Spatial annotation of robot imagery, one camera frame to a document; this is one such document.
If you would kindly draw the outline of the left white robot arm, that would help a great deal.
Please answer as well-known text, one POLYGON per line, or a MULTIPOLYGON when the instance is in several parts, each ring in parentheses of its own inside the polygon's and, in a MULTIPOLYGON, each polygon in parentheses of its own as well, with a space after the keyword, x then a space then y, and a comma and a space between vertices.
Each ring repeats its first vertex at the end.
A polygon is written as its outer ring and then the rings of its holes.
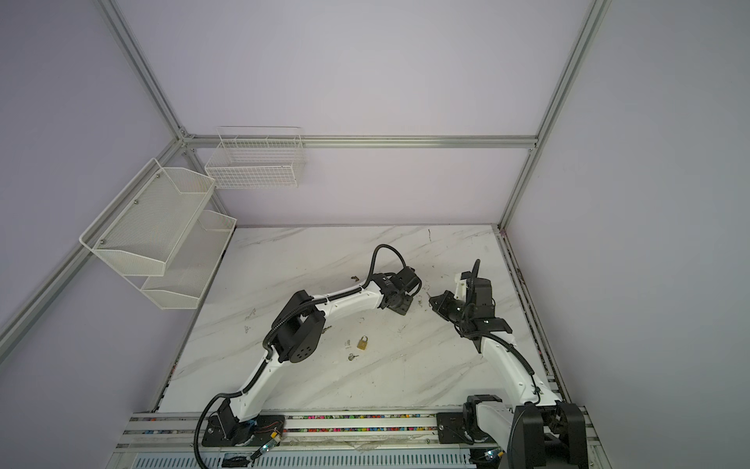
POLYGON ((232 447, 248 444, 271 426, 257 422, 281 377, 312 357, 331 320, 371 310, 405 315, 422 281, 408 266, 396 273, 371 273, 364 283, 338 292, 311 296, 296 292, 271 324, 262 347, 265 355, 239 390, 216 395, 201 412, 193 446, 232 447))

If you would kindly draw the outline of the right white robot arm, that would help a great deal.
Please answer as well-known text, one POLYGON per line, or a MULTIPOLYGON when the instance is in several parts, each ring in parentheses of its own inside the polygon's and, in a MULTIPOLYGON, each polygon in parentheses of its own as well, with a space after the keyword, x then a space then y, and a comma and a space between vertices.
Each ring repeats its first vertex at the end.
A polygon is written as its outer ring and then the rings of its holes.
POLYGON ((470 340, 499 375, 503 396, 471 395, 463 425, 471 437, 486 435, 497 448, 484 464, 497 468, 587 468, 586 423, 582 410, 566 402, 537 376, 517 347, 507 320, 495 314, 492 284, 476 273, 456 278, 456 290, 432 296, 430 305, 470 340))

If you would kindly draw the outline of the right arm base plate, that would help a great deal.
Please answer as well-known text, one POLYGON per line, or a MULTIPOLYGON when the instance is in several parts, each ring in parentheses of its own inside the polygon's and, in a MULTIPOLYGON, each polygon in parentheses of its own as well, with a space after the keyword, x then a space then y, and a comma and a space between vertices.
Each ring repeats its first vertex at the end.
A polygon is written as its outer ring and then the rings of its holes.
POLYGON ((495 445, 505 447, 514 425, 511 408, 500 403, 479 404, 468 416, 462 412, 439 412, 437 434, 439 442, 465 445, 495 445))

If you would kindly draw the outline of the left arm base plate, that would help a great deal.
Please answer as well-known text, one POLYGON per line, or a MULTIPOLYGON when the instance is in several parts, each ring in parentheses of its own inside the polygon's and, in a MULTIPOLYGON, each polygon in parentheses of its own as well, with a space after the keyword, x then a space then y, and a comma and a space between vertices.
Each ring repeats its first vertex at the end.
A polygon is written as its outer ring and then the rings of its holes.
POLYGON ((273 433, 281 436, 285 423, 284 415, 261 414, 253 423, 248 421, 236 424, 230 432, 232 435, 227 437, 219 416, 212 414, 208 418, 207 429, 200 443, 205 448, 259 448, 271 439, 273 433))

